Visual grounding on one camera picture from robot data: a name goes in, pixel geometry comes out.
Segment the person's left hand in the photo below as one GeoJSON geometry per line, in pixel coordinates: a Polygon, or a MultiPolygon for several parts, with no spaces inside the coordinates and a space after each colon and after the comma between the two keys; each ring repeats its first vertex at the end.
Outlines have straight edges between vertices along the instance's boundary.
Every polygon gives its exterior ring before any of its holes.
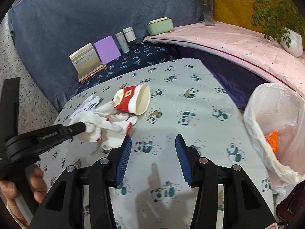
{"type": "MultiPolygon", "coordinates": [[[[30,177],[30,184],[36,189],[36,192],[33,193],[34,199],[38,203],[41,203],[47,194],[47,184],[43,180],[43,171],[40,167],[35,166],[34,173],[35,174],[30,177]]],[[[1,181],[1,191],[6,198],[6,207],[17,224],[19,224],[21,228],[28,228],[29,224],[14,200],[18,194],[16,185],[10,181],[1,181]]]]}

